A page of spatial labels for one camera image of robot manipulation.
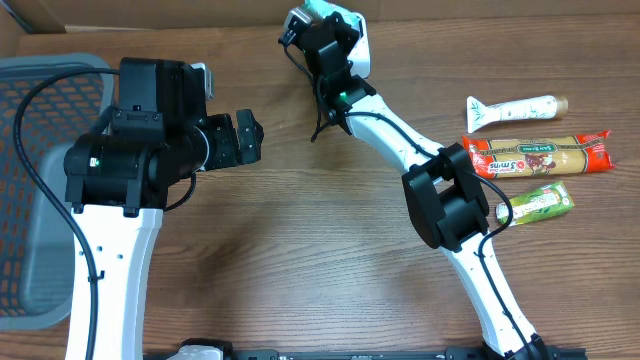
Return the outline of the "teal snack packet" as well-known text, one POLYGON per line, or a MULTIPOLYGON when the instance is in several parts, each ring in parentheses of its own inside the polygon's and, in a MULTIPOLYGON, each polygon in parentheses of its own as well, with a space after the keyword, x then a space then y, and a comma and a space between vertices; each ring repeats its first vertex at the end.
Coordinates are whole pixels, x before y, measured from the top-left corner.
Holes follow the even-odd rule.
POLYGON ((302 9, 317 20, 323 20, 338 13, 350 26, 357 26, 360 23, 360 18, 356 13, 326 0, 305 0, 302 9))

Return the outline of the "red orange pasta packet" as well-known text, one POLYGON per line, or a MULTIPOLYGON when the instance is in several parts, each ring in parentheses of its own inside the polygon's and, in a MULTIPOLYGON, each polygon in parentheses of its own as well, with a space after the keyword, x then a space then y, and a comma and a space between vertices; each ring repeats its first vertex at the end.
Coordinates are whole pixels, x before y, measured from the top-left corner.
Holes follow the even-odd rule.
POLYGON ((530 139, 462 137, 475 171, 487 179, 606 172, 615 164, 606 150, 610 131, 530 139))

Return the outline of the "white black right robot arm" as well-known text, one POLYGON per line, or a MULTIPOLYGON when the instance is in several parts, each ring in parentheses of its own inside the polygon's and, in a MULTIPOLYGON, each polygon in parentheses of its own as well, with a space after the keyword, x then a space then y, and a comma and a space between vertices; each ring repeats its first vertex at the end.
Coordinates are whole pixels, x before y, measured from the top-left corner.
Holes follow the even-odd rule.
POLYGON ((318 110, 369 144, 399 172, 411 223, 420 238, 454 267, 479 318, 490 359, 547 359, 550 354, 527 320, 499 266, 488 223, 489 204, 465 148, 431 141, 395 115, 350 55, 363 40, 362 20, 339 12, 319 18, 306 11, 291 25, 313 84, 318 110))

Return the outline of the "white tube gold cap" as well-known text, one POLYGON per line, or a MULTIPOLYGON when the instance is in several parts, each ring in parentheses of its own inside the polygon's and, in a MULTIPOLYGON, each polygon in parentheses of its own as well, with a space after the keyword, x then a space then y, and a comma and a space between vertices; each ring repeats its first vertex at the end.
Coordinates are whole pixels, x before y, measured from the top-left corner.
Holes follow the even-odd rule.
POLYGON ((544 95, 494 105, 485 105, 469 96, 466 99, 467 132, 471 134, 498 122, 559 119, 568 113, 568 107, 564 96, 544 95))

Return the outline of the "green tea packet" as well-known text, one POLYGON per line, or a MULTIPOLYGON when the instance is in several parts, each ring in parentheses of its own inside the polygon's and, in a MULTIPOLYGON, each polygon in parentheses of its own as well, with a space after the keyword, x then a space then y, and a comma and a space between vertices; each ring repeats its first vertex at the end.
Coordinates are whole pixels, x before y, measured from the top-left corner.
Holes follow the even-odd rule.
POLYGON ((509 202, 513 210, 510 226, 546 220, 574 208, 574 201, 562 181, 513 197, 509 202))

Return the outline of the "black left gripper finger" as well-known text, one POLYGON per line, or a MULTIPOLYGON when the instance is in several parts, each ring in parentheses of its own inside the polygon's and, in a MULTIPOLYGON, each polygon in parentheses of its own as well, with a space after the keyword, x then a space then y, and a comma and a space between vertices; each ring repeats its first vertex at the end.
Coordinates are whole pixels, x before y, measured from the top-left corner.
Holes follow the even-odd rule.
POLYGON ((237 116, 237 134, 239 141, 239 149, 243 164, 249 164, 252 160, 253 151, 253 135, 251 130, 251 111, 249 109, 238 110, 237 116))
POLYGON ((261 159, 261 145, 264 139, 263 127, 257 122, 251 110, 245 111, 246 115, 246 163, 256 163, 261 159))

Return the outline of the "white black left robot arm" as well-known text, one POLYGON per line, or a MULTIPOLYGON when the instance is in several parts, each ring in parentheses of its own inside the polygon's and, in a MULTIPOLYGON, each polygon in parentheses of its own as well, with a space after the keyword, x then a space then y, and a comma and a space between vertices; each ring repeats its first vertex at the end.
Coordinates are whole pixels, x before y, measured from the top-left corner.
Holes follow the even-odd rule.
POLYGON ((65 200, 89 245, 77 249, 68 359, 140 359, 152 252, 169 188, 199 172, 256 163, 253 113, 210 115, 203 63, 124 58, 107 130, 67 151, 65 200))

